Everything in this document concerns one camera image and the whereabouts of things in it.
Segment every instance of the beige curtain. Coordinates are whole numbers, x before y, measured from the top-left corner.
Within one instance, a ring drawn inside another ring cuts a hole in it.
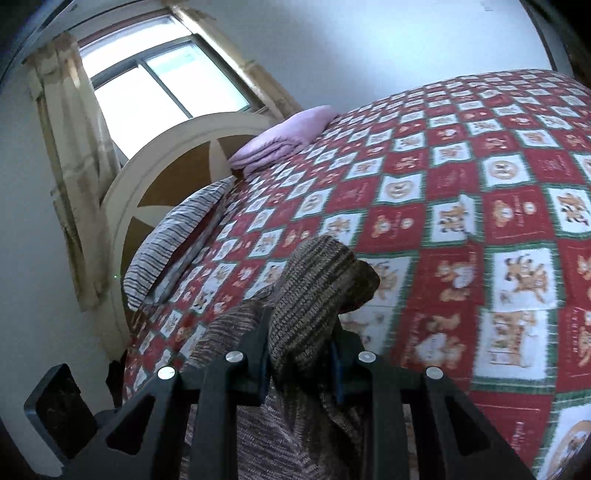
[[[100,204],[121,167],[76,40],[64,33],[26,65],[56,181],[51,197],[76,297],[82,310],[92,309],[107,288],[109,272],[109,233]]]
[[[242,57],[237,46],[218,29],[212,17],[182,4],[171,4],[167,0],[164,3],[193,34],[201,36],[230,65],[274,118],[282,121],[301,112],[300,104],[269,72],[255,61],[246,61]]]

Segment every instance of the metal screw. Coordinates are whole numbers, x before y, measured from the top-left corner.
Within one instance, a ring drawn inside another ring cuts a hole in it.
[[[364,352],[360,352],[357,358],[359,358],[359,361],[363,362],[364,364],[370,364],[372,362],[375,362],[376,356],[375,353],[366,350]]]
[[[242,362],[243,358],[244,353],[239,352],[238,350],[226,353],[226,360],[228,360],[231,364],[237,364],[238,362]]]
[[[443,378],[443,372],[439,367],[429,367],[425,373],[432,380],[441,380]]]
[[[158,370],[158,378],[160,380],[170,380],[176,375],[176,370],[173,367],[162,367]]]

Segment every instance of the wooden headboard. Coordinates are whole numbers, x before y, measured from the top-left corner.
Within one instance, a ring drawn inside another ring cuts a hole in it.
[[[111,283],[97,327],[103,346],[119,359],[129,341],[131,312],[122,279],[139,246],[173,207],[232,174],[228,158],[272,126],[255,113],[213,113],[162,133],[130,159],[103,202],[111,233]]]

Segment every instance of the patchwork quilt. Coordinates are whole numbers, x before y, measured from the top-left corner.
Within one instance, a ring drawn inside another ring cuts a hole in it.
[[[217,314],[328,233],[381,278],[342,316],[393,364],[440,367],[540,479],[591,433],[591,91],[555,72],[464,76],[337,117],[230,194],[125,382],[181,366]]]

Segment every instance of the pink blanket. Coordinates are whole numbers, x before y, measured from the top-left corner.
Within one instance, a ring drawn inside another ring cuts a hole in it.
[[[297,113],[261,133],[230,158],[234,170],[244,169],[248,178],[255,170],[295,155],[310,145],[338,115],[330,105]]]

